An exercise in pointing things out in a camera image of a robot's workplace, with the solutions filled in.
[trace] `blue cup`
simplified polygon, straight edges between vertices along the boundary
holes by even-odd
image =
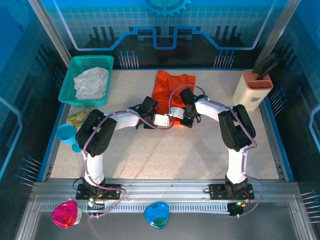
[[[75,153],[81,153],[81,148],[79,147],[76,140],[77,130],[71,124],[63,124],[56,130],[55,136],[61,142],[72,145],[72,150]]]

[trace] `robotic arm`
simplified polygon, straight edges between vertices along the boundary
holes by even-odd
[[[185,104],[185,108],[172,107],[169,116],[180,118],[181,125],[192,128],[194,118],[200,115],[206,115],[219,122],[222,140],[229,152],[225,189],[227,196],[232,198],[233,195],[244,190],[248,185],[248,179],[242,172],[242,157],[245,149],[252,142],[241,127],[237,125],[235,118],[226,105],[209,101],[204,95],[195,96],[190,88],[181,91],[180,97]],[[105,176],[102,168],[103,152],[107,149],[114,131],[126,127],[138,128],[143,124],[138,116],[154,126],[169,126],[169,116],[156,114],[156,106],[157,101],[147,96],[142,104],[130,107],[127,112],[114,115],[102,124],[101,129],[94,135],[86,148],[86,151],[89,153],[87,159],[88,172],[96,184],[104,184]],[[245,107],[237,105],[232,109],[236,112],[245,129],[254,138],[256,132]],[[85,120],[76,135],[76,140],[81,149],[83,149],[89,136],[103,118],[105,118],[105,114],[95,109]],[[144,128],[150,129],[151,127],[144,124]],[[246,164],[247,155],[245,155],[244,159],[244,171],[246,170]],[[96,188],[87,174],[85,174],[84,179],[84,183],[88,188]]]

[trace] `white bracket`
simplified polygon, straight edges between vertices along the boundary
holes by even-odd
[[[155,114],[154,115],[154,125],[156,126],[164,126],[167,127],[170,124],[170,119],[168,115],[160,115],[160,114]]]
[[[178,118],[178,119],[184,119],[184,113],[185,110],[180,107],[172,107],[170,111],[170,116]]]

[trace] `speckled table surface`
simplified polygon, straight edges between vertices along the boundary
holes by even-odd
[[[114,70],[103,112],[125,110],[151,96],[157,70]],[[196,76],[195,83],[213,100],[233,105],[232,95],[242,71],[167,70],[171,75]],[[79,109],[71,107],[69,115]],[[247,173],[260,179],[278,179],[274,158],[259,108],[249,112],[256,131],[258,148],[249,152]],[[219,123],[203,116],[193,128],[176,125],[168,131],[127,127],[115,131],[103,154],[107,178],[224,179],[228,150]],[[51,178],[78,178],[84,175],[81,153],[60,143]]]

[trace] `white towel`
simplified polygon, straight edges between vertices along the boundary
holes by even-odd
[[[109,70],[94,67],[74,78],[75,97],[79,100],[103,99],[106,94]]]

